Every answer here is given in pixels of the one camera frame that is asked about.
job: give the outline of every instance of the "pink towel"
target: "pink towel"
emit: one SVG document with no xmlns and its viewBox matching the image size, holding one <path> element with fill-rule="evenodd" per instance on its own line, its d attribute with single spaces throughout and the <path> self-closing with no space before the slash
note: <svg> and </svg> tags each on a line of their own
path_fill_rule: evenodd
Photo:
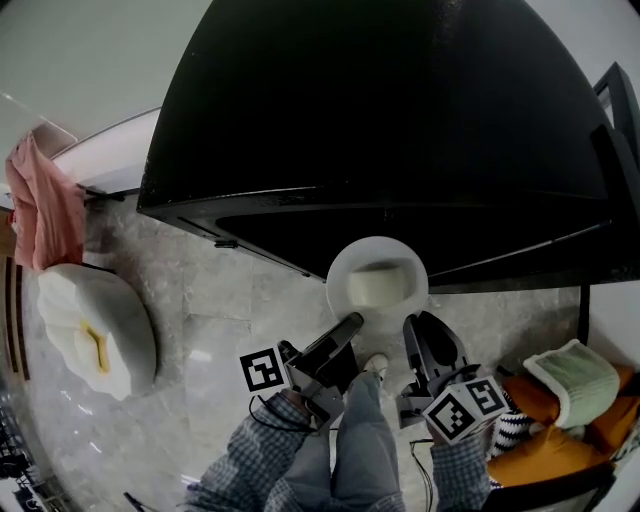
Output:
<svg viewBox="0 0 640 512">
<path fill-rule="evenodd" d="M 18 265 L 44 270 L 82 263 L 84 190 L 45 157 L 29 133 L 6 161 L 16 208 Z"/>
</svg>

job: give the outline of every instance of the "leg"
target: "leg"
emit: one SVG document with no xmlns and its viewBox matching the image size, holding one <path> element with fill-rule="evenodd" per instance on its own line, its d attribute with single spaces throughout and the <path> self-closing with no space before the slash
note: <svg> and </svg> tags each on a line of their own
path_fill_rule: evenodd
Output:
<svg viewBox="0 0 640 512">
<path fill-rule="evenodd" d="M 375 371 L 356 377 L 338 430 L 333 496 L 359 509 L 400 492 L 396 444 L 380 410 L 380 385 Z"/>
<path fill-rule="evenodd" d="M 284 479 L 305 510 L 316 509 L 331 499 L 329 431 L 305 439 Z"/>
</svg>

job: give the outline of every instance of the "orange cloth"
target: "orange cloth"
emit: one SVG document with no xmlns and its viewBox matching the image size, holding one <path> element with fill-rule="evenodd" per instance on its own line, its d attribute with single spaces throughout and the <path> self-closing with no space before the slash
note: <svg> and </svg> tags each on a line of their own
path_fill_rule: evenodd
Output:
<svg viewBox="0 0 640 512">
<path fill-rule="evenodd" d="M 488 463 L 489 474 L 504 487 L 570 475 L 607 460 L 593 446 L 551 426 Z"/>
<path fill-rule="evenodd" d="M 620 377 L 620 391 L 633 378 L 631 366 L 614 364 Z M 553 425 L 560 414 L 560 401 L 547 386 L 531 375 L 509 377 L 504 382 L 504 389 L 513 402 L 530 418 L 543 425 Z"/>
<path fill-rule="evenodd" d="M 611 457 L 618 450 L 635 425 L 640 397 L 620 396 L 602 416 L 587 425 L 585 441 Z"/>
<path fill-rule="evenodd" d="M 82 264 L 84 190 L 45 157 L 29 133 L 6 161 L 16 208 L 18 265 L 44 270 Z"/>
</svg>

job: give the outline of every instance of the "plaid sleeve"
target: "plaid sleeve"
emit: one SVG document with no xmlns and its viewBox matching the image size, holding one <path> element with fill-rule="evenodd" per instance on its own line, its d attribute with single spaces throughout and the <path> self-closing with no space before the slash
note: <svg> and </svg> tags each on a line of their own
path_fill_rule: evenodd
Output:
<svg viewBox="0 0 640 512">
<path fill-rule="evenodd" d="M 482 438 L 431 448 L 433 477 L 438 487 L 438 512 L 480 510 L 489 496 L 489 474 Z"/>
<path fill-rule="evenodd" d="M 282 394 L 268 401 L 281 416 L 309 424 L 305 415 Z M 295 429 L 264 406 L 254 412 L 270 425 Z M 293 464 L 307 433 L 276 430 L 246 418 L 231 436 L 227 453 L 214 462 L 199 483 L 187 488 L 184 511 L 263 510 L 276 481 Z"/>
</svg>

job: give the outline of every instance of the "marble floor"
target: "marble floor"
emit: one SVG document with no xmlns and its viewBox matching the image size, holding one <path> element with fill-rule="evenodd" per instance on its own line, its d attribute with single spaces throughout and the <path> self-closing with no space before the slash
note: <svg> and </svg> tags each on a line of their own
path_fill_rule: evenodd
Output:
<svg viewBox="0 0 640 512">
<path fill-rule="evenodd" d="M 136 197 L 92 205 L 85 261 L 115 269 L 149 312 L 158 345 L 153 389 L 118 402 L 67 370 L 35 308 L 38 284 L 25 273 L 24 334 L 32 378 L 14 383 L 15 407 L 37 439 L 34 456 L 82 510 L 132 510 L 130 492 L 172 510 L 186 484 L 220 456 L 247 415 L 247 398 L 227 385 L 239 351 L 281 339 L 302 348 L 334 323 L 323 283 L 135 213 Z M 575 336 L 579 295 L 555 289 L 429 297 L 428 309 L 489 368 L 517 368 L 527 356 Z M 401 339 L 354 342 L 360 361 L 390 357 L 382 408 L 397 440 L 407 509 L 424 510 L 424 488 L 409 441 L 424 427 L 397 428 L 393 398 L 407 381 Z M 430 467 L 428 449 L 419 452 Z"/>
</svg>

